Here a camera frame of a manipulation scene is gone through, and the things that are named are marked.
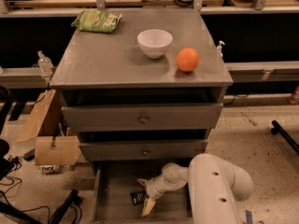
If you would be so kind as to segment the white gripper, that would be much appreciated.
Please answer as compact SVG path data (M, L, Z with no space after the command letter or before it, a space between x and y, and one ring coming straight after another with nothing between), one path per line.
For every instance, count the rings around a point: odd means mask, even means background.
M148 194L148 198L145 199L142 217L147 217L156 204L156 200L160 199L165 193L168 185L168 181L163 177L154 177L150 180L138 178L137 182L144 188L146 188L146 192Z

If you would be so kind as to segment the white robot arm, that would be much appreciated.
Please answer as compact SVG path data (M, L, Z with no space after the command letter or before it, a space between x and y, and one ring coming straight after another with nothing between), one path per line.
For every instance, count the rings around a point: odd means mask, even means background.
M248 199L254 190L246 170L207 153L195 156L188 167L169 162L160 175L138 182L147 193L142 217L166 192L188 185L194 224L243 224L236 203Z

